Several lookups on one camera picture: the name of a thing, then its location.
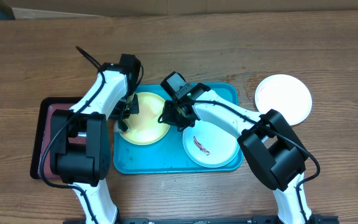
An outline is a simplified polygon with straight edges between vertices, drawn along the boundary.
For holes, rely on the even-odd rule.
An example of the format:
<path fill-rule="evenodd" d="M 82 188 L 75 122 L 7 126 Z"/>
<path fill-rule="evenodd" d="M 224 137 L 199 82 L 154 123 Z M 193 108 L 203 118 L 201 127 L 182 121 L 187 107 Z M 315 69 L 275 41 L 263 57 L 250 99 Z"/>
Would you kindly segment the yellow-green plate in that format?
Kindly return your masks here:
<path fill-rule="evenodd" d="M 124 120 L 129 130 L 121 133 L 121 136 L 135 145 L 153 144 L 162 139 L 170 129 L 169 124 L 158 122 L 165 100 L 150 92 L 138 93 L 137 97 L 139 113 Z"/>

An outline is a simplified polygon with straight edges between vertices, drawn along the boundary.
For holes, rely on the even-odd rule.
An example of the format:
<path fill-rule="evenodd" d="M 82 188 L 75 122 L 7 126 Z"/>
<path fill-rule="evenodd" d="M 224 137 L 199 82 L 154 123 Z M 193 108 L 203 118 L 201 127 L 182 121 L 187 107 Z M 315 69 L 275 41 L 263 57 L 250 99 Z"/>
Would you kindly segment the white pink-rimmed plate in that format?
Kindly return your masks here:
<path fill-rule="evenodd" d="M 280 112 L 290 126 L 303 122 L 311 113 L 313 100 L 307 86 L 296 77 L 276 74 L 262 80 L 255 90 L 255 105 L 265 114 Z"/>

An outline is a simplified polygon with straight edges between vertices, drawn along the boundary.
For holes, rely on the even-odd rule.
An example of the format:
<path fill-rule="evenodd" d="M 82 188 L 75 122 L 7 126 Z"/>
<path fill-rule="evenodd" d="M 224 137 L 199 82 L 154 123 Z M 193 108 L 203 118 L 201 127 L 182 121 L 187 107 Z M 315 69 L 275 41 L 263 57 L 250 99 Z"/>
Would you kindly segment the green and yellow sponge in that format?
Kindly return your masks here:
<path fill-rule="evenodd" d="M 128 131 L 129 127 L 123 120 L 117 120 L 114 123 L 114 132 L 115 133 L 125 133 Z"/>

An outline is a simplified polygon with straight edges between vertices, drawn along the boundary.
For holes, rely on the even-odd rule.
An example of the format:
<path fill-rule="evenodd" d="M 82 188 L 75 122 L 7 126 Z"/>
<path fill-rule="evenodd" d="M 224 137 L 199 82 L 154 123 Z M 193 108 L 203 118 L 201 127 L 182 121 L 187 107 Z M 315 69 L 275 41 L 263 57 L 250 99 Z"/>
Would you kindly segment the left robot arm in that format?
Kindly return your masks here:
<path fill-rule="evenodd" d="M 114 110 L 121 114 L 131 105 L 143 77 L 139 60 L 104 63 L 97 67 L 92 87 L 69 110 L 55 110 L 51 117 L 50 143 L 43 158 L 62 183 L 42 180 L 58 189 L 76 193 L 85 213 L 85 223 L 115 223 L 118 210 L 111 200 L 106 176 L 111 163 L 107 121 Z"/>

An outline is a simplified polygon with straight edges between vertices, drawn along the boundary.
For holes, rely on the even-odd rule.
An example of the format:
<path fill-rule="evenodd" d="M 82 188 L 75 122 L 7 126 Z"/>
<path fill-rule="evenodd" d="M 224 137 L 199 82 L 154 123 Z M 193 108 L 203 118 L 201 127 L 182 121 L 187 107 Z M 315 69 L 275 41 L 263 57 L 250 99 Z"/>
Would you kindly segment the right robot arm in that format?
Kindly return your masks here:
<path fill-rule="evenodd" d="M 253 174 L 273 190 L 282 223 L 318 223 L 306 202 L 303 184 L 315 179 L 320 168 L 304 177 L 307 159 L 316 158 L 301 143 L 285 118 L 275 110 L 265 114 L 249 111 L 221 98 L 209 86 L 169 84 L 162 88 L 170 96 L 159 122 L 179 131 L 196 121 L 216 125 L 237 139 Z"/>

